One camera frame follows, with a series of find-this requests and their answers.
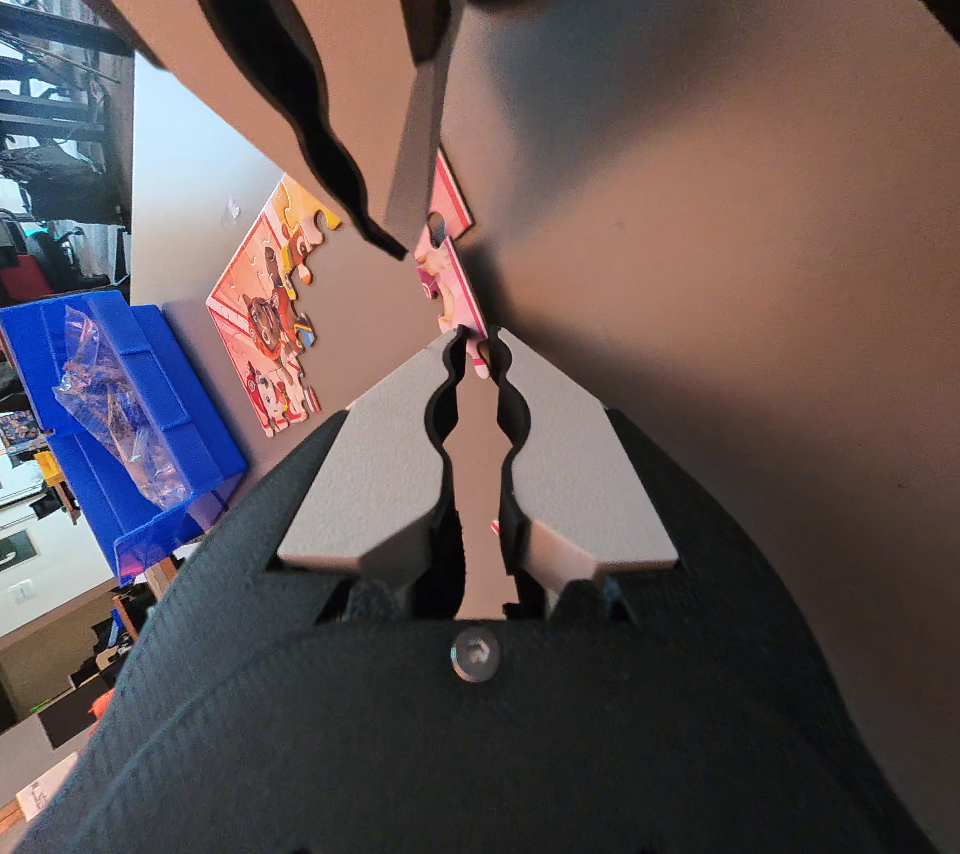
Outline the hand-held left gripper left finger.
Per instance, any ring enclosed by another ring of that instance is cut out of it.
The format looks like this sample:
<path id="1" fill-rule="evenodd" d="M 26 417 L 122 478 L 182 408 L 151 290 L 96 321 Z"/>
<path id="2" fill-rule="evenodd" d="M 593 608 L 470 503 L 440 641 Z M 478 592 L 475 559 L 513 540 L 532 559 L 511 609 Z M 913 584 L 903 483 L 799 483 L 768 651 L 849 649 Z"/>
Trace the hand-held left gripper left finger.
<path id="1" fill-rule="evenodd" d="M 295 567 L 384 584 L 415 617 L 452 618 L 466 559 L 445 440 L 458 422 L 467 334 L 438 336 L 361 394 L 279 549 Z"/>

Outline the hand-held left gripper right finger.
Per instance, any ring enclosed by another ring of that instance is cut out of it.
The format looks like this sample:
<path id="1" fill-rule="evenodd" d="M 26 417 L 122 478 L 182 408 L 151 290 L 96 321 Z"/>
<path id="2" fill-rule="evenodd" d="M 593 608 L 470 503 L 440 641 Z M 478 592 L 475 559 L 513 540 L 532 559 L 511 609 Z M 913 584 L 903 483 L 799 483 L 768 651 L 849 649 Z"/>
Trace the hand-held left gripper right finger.
<path id="1" fill-rule="evenodd" d="M 517 602 L 542 618 L 575 582 L 668 571 L 679 553 L 605 405 L 506 328 L 490 333 L 500 471 L 498 536 Z"/>

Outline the assembled pink red puzzle section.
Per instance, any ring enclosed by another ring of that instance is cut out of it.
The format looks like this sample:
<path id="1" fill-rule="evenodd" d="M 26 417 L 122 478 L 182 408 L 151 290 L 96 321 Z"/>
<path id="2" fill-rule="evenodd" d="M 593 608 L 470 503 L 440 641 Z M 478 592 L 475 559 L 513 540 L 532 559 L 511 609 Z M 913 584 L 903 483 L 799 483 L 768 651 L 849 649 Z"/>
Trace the assembled pink red puzzle section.
<path id="1" fill-rule="evenodd" d="M 284 175 L 206 299 L 211 320 L 265 435 L 318 414 L 303 355 L 317 334 L 299 304 L 313 282 L 308 259 L 338 216 Z"/>

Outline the pink dog puzzle piece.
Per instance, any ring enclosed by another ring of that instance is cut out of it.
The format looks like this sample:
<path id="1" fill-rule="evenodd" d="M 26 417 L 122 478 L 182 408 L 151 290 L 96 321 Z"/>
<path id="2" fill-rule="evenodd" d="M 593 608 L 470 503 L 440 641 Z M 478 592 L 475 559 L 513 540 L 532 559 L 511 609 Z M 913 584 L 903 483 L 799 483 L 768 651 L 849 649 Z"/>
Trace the pink dog puzzle piece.
<path id="1" fill-rule="evenodd" d="M 472 357 L 474 370 L 481 379 L 488 379 L 489 364 L 480 348 L 489 337 L 488 328 L 452 241 L 445 238 L 435 247 L 425 226 L 414 250 L 414 260 L 425 295 L 437 299 L 442 307 L 438 315 L 440 331 L 464 327 L 465 350 Z"/>

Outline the blue plastic bin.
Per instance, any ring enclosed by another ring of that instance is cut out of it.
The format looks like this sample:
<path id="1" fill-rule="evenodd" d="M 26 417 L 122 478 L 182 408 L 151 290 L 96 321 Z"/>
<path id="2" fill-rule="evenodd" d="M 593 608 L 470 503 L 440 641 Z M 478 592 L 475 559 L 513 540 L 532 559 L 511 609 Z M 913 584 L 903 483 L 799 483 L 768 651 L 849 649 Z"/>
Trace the blue plastic bin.
<path id="1" fill-rule="evenodd" d="M 182 503 L 164 511 L 152 504 L 120 462 L 55 399 L 72 355 L 68 309 L 95 321 L 118 354 L 183 478 Z M 113 290 L 84 292 L 3 308 L 2 329 L 38 424 L 119 584 L 214 525 L 247 463 L 158 306 L 130 306 Z"/>

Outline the black metal rack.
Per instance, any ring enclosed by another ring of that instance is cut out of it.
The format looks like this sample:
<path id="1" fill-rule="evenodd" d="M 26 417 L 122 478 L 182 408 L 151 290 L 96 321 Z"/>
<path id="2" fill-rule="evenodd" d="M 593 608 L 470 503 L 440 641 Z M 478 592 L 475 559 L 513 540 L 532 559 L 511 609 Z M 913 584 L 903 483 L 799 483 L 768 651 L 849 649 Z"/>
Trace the black metal rack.
<path id="1" fill-rule="evenodd" d="M 2 179 L 37 221 L 129 226 L 135 52 L 80 0 L 2 0 Z"/>

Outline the clear plastic bag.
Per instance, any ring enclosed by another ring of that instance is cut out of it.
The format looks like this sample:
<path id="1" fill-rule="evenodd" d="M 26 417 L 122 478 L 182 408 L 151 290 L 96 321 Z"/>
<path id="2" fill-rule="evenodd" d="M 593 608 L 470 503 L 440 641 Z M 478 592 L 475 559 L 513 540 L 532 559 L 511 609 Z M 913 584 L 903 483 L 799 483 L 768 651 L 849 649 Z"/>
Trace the clear plastic bag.
<path id="1" fill-rule="evenodd" d="M 53 390 L 58 403 L 124 467 L 154 506 L 168 510 L 184 502 L 186 482 L 102 324 L 77 308 L 65 311 L 67 358 Z"/>

